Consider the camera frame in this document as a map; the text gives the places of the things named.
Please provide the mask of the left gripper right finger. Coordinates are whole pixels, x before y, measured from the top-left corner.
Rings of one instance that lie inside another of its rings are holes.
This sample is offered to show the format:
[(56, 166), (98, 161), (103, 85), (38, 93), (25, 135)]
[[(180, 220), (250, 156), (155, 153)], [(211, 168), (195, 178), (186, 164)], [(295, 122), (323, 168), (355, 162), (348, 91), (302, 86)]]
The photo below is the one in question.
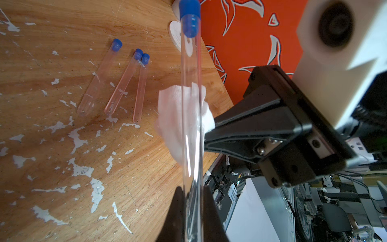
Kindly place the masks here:
[(209, 187), (204, 186), (203, 205), (203, 230), (205, 242), (228, 242), (229, 239), (224, 231), (213, 195)]

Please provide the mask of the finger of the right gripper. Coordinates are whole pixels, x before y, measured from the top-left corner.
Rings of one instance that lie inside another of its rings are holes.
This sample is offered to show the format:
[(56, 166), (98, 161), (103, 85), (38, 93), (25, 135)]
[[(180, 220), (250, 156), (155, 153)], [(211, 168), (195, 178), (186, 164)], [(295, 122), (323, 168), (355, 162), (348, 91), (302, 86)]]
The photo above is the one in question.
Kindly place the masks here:
[(311, 130), (311, 120), (289, 107), (264, 109), (205, 134), (204, 150), (257, 164)]
[(281, 102), (280, 96), (269, 85), (262, 85), (225, 113), (215, 118), (215, 126), (220, 127), (249, 115), (273, 107)]

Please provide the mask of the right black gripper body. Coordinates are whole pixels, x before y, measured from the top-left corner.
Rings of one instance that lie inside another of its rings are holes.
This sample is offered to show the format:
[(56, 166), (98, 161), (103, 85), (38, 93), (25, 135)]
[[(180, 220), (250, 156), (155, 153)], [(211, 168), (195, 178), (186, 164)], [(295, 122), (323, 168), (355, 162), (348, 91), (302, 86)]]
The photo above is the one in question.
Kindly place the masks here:
[(259, 167), (273, 188), (292, 187), (357, 164), (357, 155), (317, 108), (277, 65), (255, 67), (244, 97), (268, 88), (280, 98), (279, 107), (298, 121), (289, 137), (270, 133), (257, 147), (265, 151)]

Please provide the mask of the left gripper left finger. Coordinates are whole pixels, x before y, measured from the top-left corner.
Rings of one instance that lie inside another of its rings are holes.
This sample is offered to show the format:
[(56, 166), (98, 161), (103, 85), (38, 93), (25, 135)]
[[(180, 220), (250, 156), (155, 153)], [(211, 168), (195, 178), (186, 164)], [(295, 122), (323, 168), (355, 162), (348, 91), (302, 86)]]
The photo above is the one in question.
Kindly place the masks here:
[(182, 187), (175, 189), (164, 225), (156, 242), (182, 242), (184, 237), (184, 192)]

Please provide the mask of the white wipe cloth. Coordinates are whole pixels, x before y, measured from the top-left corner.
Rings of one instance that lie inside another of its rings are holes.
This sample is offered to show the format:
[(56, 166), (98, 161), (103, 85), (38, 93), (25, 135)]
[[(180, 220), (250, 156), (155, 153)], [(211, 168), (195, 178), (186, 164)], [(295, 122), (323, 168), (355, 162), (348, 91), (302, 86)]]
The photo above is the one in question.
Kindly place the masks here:
[(182, 134), (182, 101), (191, 101), (189, 94), (198, 94), (198, 85), (193, 87), (173, 85), (159, 91), (158, 119), (155, 127), (157, 133), (164, 140), (171, 156), (179, 164), (183, 165), (183, 134)]

